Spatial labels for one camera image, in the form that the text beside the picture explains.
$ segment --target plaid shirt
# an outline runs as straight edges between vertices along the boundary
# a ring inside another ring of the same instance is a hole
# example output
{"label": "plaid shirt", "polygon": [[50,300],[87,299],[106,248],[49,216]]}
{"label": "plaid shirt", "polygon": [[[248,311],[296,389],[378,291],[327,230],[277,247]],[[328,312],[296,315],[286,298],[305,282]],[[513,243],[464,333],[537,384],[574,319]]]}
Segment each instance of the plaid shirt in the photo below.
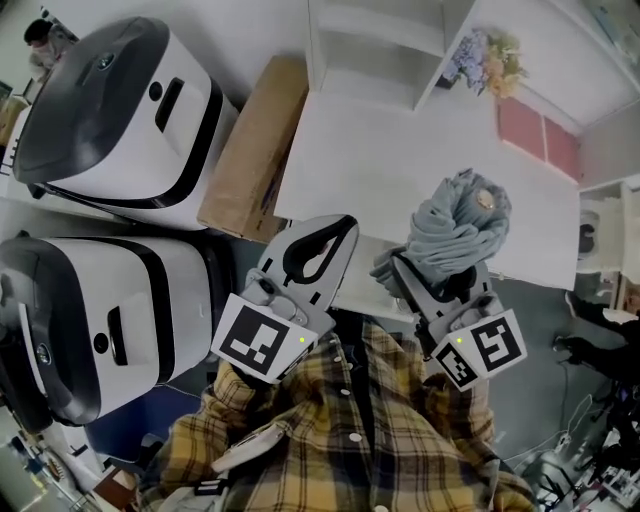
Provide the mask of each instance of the plaid shirt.
{"label": "plaid shirt", "polygon": [[176,422],[139,487],[142,510],[210,480],[211,463],[256,427],[286,437],[232,470],[226,510],[533,511],[527,484],[493,453],[487,384],[458,392],[425,381],[418,344],[365,323],[375,445],[369,446],[337,337],[321,342],[277,387],[253,390],[221,362],[197,414]]}

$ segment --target white cabinet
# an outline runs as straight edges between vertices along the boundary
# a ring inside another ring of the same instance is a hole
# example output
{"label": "white cabinet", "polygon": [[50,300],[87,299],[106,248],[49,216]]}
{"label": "white cabinet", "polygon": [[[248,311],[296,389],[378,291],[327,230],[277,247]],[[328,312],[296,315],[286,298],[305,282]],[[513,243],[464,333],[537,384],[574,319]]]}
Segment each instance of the white cabinet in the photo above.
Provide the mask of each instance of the white cabinet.
{"label": "white cabinet", "polygon": [[316,91],[402,110],[426,101],[479,0],[307,0]]}

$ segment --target white table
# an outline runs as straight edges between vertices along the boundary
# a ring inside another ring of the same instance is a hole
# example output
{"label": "white table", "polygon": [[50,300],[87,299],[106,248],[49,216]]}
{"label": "white table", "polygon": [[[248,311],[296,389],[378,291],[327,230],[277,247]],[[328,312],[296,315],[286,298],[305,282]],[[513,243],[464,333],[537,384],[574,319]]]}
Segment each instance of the white table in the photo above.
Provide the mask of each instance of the white table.
{"label": "white table", "polygon": [[490,269],[572,289],[577,185],[500,141],[491,95],[476,97],[461,84],[435,90],[416,114],[311,92],[275,213],[294,220],[348,213],[361,235],[404,243],[418,205],[442,179],[469,167],[505,187],[513,204],[511,232]]}

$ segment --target rice cooker handle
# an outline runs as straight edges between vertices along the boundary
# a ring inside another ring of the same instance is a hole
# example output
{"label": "rice cooker handle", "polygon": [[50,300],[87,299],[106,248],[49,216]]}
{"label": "rice cooker handle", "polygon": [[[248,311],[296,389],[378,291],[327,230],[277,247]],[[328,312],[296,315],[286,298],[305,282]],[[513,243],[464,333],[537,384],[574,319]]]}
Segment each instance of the rice cooker handle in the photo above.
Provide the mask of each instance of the rice cooker handle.
{"label": "rice cooker handle", "polygon": [[127,351],[124,345],[119,307],[116,306],[107,313],[107,326],[109,327],[109,344],[113,360],[118,366],[127,366]]}
{"label": "rice cooker handle", "polygon": [[156,112],[156,126],[162,133],[164,133],[164,129],[167,127],[167,122],[169,121],[169,117],[171,117],[171,112],[173,112],[173,108],[176,106],[178,96],[180,96],[183,87],[184,81],[179,78],[174,78],[164,93],[164,97]]}

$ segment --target gray floor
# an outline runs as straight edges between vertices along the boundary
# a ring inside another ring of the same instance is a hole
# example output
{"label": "gray floor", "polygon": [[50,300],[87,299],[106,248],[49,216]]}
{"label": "gray floor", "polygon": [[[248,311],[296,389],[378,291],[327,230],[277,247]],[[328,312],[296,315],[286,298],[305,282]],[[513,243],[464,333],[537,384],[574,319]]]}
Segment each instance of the gray floor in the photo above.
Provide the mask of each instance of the gray floor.
{"label": "gray floor", "polygon": [[[238,283],[242,287],[244,275],[256,265],[264,246],[236,239],[230,243],[236,258]],[[505,307],[515,310],[529,352],[524,362],[491,382],[491,406],[499,439],[495,448],[501,457],[509,458],[566,428],[576,406],[588,393],[600,390],[602,394],[608,389],[606,380],[598,373],[586,367],[567,365],[569,391],[564,424],[560,425],[565,376],[556,363],[566,356],[551,349],[554,334],[572,331],[603,348],[617,346],[622,340],[582,320],[572,320],[561,290],[513,280],[494,281],[494,288]],[[407,324],[383,323],[391,330],[398,327],[411,330]],[[182,389],[199,392],[206,385],[208,370],[210,368],[206,365],[199,365],[174,383]],[[553,448],[554,445],[554,442],[549,442],[545,448]],[[515,466],[521,460],[516,458],[511,465]]]}

